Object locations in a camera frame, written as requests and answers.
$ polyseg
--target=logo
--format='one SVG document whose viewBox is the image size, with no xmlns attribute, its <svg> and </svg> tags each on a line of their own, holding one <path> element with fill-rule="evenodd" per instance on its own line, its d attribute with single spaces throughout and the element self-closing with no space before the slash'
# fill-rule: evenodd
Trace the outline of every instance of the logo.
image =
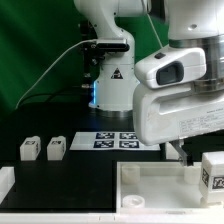
<svg viewBox="0 0 224 224">
<path fill-rule="evenodd" d="M 117 68 L 112 75 L 111 79 L 123 79 L 120 70 Z"/>
</svg>

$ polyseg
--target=green backdrop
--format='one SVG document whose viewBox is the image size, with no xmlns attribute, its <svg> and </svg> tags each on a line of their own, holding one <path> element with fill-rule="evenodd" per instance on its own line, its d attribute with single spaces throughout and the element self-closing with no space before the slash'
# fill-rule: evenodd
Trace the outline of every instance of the green backdrop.
<svg viewBox="0 0 224 224">
<path fill-rule="evenodd" d="M 81 40 L 78 23 L 83 19 L 73 0 L 0 0 L 0 119 L 59 55 Z M 146 16 L 116 22 L 135 37 L 136 62 L 159 49 Z M 167 44 L 167 26 L 154 24 Z M 73 51 L 30 94 L 80 84 L 82 74 L 82 55 Z"/>
</svg>

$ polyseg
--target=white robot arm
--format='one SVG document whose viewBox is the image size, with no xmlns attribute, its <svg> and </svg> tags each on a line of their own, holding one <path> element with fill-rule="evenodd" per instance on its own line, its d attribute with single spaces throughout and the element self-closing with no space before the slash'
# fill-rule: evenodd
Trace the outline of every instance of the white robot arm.
<svg viewBox="0 0 224 224">
<path fill-rule="evenodd" d="M 74 0 L 76 8 L 92 24 L 97 34 L 96 47 L 110 48 L 94 82 L 90 108 L 104 116 L 132 115 L 133 92 L 138 84 L 134 75 L 135 41 L 115 23 L 115 17 L 141 16 L 150 10 L 147 0 Z M 119 47 L 128 49 L 119 52 Z"/>
<path fill-rule="evenodd" d="M 224 2 L 163 2 L 169 46 L 135 67 L 134 126 L 146 145 L 224 128 Z"/>
</svg>

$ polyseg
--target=black tabletop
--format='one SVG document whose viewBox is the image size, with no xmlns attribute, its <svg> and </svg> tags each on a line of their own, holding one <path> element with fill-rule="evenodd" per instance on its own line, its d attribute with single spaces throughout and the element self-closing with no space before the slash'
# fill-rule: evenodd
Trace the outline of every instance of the black tabletop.
<svg viewBox="0 0 224 224">
<path fill-rule="evenodd" d="M 70 151 L 77 131 L 133 131 L 132 118 L 111 119 L 91 114 L 75 103 L 33 103 L 13 112 L 0 124 L 0 167 L 15 168 L 15 185 L 0 212 L 116 212 L 118 161 L 160 161 L 163 150 Z M 20 161 L 27 137 L 41 138 L 36 161 Z M 52 137 L 65 136 L 62 161 L 47 160 Z"/>
</svg>

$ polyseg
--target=white cube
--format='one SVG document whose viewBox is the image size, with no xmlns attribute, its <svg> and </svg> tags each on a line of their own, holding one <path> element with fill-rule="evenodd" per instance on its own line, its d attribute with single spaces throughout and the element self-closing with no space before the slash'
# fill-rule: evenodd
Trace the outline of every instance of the white cube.
<svg viewBox="0 0 224 224">
<path fill-rule="evenodd" d="M 199 189 L 207 203 L 224 201 L 224 152 L 204 153 Z"/>
<path fill-rule="evenodd" d="M 41 150 L 40 137 L 26 138 L 20 146 L 20 157 L 22 161 L 36 160 Z"/>
<path fill-rule="evenodd" d="M 47 146 L 48 160 L 62 160 L 66 151 L 66 139 L 63 136 L 52 138 Z"/>
</svg>

